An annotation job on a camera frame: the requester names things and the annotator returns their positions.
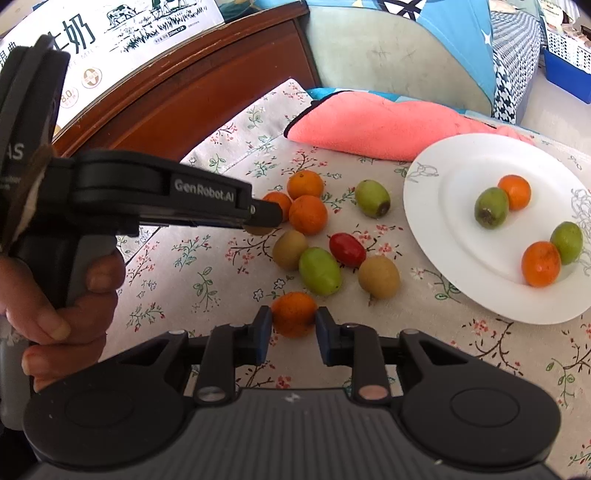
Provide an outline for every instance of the box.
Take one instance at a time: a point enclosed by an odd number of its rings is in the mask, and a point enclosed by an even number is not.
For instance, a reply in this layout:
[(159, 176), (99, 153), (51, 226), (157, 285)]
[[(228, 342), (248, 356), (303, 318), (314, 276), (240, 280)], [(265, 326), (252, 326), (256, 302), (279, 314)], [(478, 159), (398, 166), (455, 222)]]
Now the box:
[(591, 74), (544, 49), (546, 78), (585, 103), (591, 103)]

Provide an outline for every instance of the houndstooth fabric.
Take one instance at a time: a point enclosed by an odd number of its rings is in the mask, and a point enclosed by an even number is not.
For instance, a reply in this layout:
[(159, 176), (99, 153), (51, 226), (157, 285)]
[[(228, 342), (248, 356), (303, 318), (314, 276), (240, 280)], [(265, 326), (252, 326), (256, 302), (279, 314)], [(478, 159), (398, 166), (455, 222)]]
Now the houndstooth fabric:
[(517, 107), (538, 66), (542, 37), (540, 23), (525, 12), (491, 12), (491, 23), (492, 48), (511, 82), (513, 102)]
[(504, 122), (515, 124), (517, 104), (515, 103), (515, 98), (513, 96), (511, 80), (507, 74), (505, 65), (494, 50), (492, 52), (492, 60), (496, 77), (493, 116), (497, 120), (503, 120)]

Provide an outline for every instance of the red cherry tomato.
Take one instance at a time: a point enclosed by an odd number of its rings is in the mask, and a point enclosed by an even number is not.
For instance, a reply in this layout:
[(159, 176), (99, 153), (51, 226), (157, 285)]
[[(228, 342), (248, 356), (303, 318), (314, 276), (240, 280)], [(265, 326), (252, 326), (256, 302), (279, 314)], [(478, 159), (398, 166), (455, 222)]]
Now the red cherry tomato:
[(330, 253), (346, 267), (360, 267), (366, 257), (365, 248), (353, 235), (335, 233), (330, 237)]

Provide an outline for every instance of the floral tablecloth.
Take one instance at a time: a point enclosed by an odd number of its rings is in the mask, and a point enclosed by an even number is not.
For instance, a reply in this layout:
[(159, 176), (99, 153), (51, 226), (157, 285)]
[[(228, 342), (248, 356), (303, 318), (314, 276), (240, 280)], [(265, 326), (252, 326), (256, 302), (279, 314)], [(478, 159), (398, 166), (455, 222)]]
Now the floral tablecloth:
[[(326, 182), (322, 199), (329, 223), (310, 238), (311, 245), (327, 248), (330, 234), (349, 232), (370, 254), (392, 259), (402, 278), (396, 297), (370, 301), (356, 275), (344, 269), (341, 290), (318, 299), (319, 304), (327, 306), (338, 323), (366, 323), (381, 335), (395, 336), (406, 327), (423, 330), (540, 385), (562, 412), (550, 466), (563, 477), (591, 473), (591, 314), (562, 325), (523, 325), (469, 300), (433, 267), (408, 227), (402, 185), (405, 178), (421, 174), (418, 166), (320, 150), (283, 137), (287, 123), (310, 100), (289, 80), (221, 127), (183, 162), (250, 181), (257, 197), (284, 190), (296, 171), (318, 172)], [(591, 158), (523, 132), (591, 186)], [(362, 179), (379, 180), (391, 193), (392, 209), (380, 220), (363, 216), (355, 206), (353, 188)], [(579, 211), (580, 220), (591, 220), (590, 203), (581, 202)], [(287, 274), (270, 257), (275, 240), (288, 228), (284, 224), (257, 237), (244, 231), (169, 227), (145, 229), (140, 239), (120, 238), (129, 261), (127, 278), (105, 356), (166, 330), (185, 329), (198, 336), (216, 325), (250, 322), (261, 305), (304, 289), (297, 273)], [(389, 372), (393, 393), (399, 394), (394, 369)], [(346, 387), (350, 369), (325, 367), (314, 335), (290, 340), (273, 332), (267, 361), (239, 369), (236, 379), (244, 387)]]

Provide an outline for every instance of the finger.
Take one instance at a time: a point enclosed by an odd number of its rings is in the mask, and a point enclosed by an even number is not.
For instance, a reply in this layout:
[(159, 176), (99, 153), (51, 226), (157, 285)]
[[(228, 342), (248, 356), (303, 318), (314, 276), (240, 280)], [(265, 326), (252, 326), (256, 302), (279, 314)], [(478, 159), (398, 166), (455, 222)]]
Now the finger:
[(41, 379), (63, 378), (94, 365), (105, 348), (106, 335), (85, 345), (33, 345), (22, 355), (22, 371)]
[(87, 293), (79, 297), (72, 307), (58, 309), (72, 331), (67, 343), (90, 343), (104, 335), (111, 322), (119, 300), (114, 291), (110, 293)]
[(31, 271), (8, 257), (0, 257), (0, 314), (33, 342), (54, 343), (70, 334), (70, 326), (56, 313)]
[(86, 288), (94, 293), (117, 290), (125, 281), (125, 262), (119, 250), (95, 260), (86, 272)]
[(33, 390), (35, 390), (35, 392), (39, 393), (45, 387), (49, 387), (49, 385), (51, 385), (54, 382), (57, 382), (58, 380), (61, 380), (61, 378), (39, 378), (39, 377), (35, 377), (33, 379)]

